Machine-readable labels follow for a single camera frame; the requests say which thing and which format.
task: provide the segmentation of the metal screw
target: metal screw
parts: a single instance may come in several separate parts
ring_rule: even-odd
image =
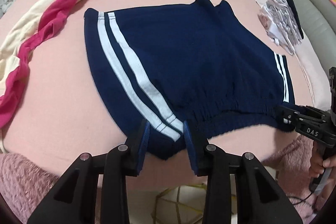
[[[252,160],[252,159],[254,159],[254,155],[251,152],[246,152],[245,153],[245,158],[247,158],[248,160]]]
[[[215,150],[216,150],[216,146],[213,145],[213,144],[208,144],[208,145],[207,145],[207,150],[208,150],[208,151],[215,151]]]
[[[83,153],[83,154],[81,154],[81,155],[79,156],[79,158],[80,158],[81,160],[88,160],[89,157],[90,157],[90,154],[89,154],[89,153]]]
[[[125,145],[125,144],[122,144],[122,145],[119,145],[118,146],[118,150],[119,151],[126,151],[128,149],[128,146],[127,145]]]

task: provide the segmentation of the black cable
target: black cable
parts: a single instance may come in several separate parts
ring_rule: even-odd
[[[310,198],[311,197],[311,195],[313,194],[313,192],[311,192],[310,194],[309,194],[309,196],[307,196],[306,198],[304,198],[304,199],[301,199],[301,198],[298,198],[298,197],[296,197],[296,196],[288,196],[288,198],[295,198],[295,199],[298,199],[298,200],[300,200],[299,202],[297,202],[297,203],[293,203],[293,206],[295,206],[295,205],[299,205],[299,204],[301,204],[301,203],[306,203],[306,204],[308,204],[309,206],[313,206],[312,204],[309,204],[308,202],[306,202],[306,200],[308,199],[308,198]]]

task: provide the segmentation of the pink bed sheet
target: pink bed sheet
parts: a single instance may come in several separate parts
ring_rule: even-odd
[[[37,0],[17,0],[0,20],[0,41]],[[31,56],[31,73],[19,109],[4,130],[5,148],[17,152],[43,169],[61,175],[83,152],[107,153],[125,141],[95,88],[84,43],[87,8],[101,11],[191,3],[194,0],[83,0],[76,5],[60,34],[40,45]],[[217,5],[221,0],[211,0]],[[227,0],[239,21],[272,50],[286,52],[270,42],[257,14],[254,0]],[[287,55],[297,104],[311,105],[311,95],[297,60]],[[210,140],[228,153],[251,151],[260,160],[290,144],[296,133],[282,133],[268,126],[253,126]],[[129,188],[158,189],[200,182],[193,175],[186,151],[168,161],[147,155],[138,178]]]

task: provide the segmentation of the fluffy pink blanket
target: fluffy pink blanket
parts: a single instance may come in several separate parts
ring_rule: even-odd
[[[311,149],[312,141],[299,136],[285,149],[263,162],[279,171],[278,183],[287,196],[303,199],[309,195]],[[56,175],[42,170],[20,154],[0,154],[0,193],[24,224],[57,179]],[[290,200],[292,203],[298,202],[295,198]],[[305,224],[314,216],[315,200],[316,197],[312,196],[306,203],[295,206]]]

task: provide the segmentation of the gray headboard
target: gray headboard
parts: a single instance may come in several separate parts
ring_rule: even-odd
[[[302,29],[323,69],[336,67],[336,7],[329,0],[294,0]]]

